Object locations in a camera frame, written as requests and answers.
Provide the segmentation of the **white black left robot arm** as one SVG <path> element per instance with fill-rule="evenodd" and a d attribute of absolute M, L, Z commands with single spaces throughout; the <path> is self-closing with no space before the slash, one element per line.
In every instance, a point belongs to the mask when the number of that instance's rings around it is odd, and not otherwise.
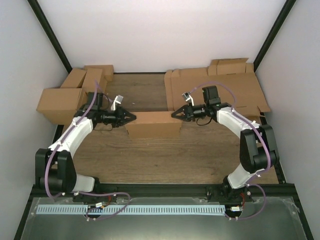
<path fill-rule="evenodd" d="M 91 202 L 97 202 L 102 189 L 95 185 L 96 179 L 76 172 L 73 157 L 83 140 L 97 124 L 122 127 L 136 116 L 121 106 L 123 96 L 117 95 L 110 108 L 103 109 L 104 93 L 88 94 L 88 100 L 73 116 L 65 132 L 48 148 L 40 148 L 35 154 L 35 185 L 45 190 L 49 198 L 68 193 L 84 193 Z"/>

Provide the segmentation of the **brown cardboard box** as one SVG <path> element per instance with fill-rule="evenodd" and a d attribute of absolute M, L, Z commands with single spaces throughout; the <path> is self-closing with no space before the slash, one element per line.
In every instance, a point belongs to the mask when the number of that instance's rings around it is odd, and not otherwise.
<path fill-rule="evenodd" d="M 174 138 L 180 135 L 182 121 L 172 111 L 134 112 L 136 120 L 125 125 L 131 139 Z"/>

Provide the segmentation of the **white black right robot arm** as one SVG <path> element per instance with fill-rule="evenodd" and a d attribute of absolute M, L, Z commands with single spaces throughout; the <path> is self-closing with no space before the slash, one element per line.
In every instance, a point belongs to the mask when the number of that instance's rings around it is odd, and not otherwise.
<path fill-rule="evenodd" d="M 215 85 L 202 88 L 204 103 L 195 105 L 190 92 L 182 94 L 186 104 L 172 118 L 196 122 L 204 117 L 228 128 L 239 138 L 239 165 L 222 183 L 223 198 L 229 202 L 240 196 L 254 177 L 260 177 L 280 159 L 273 128 L 251 121 L 227 102 L 222 102 Z"/>

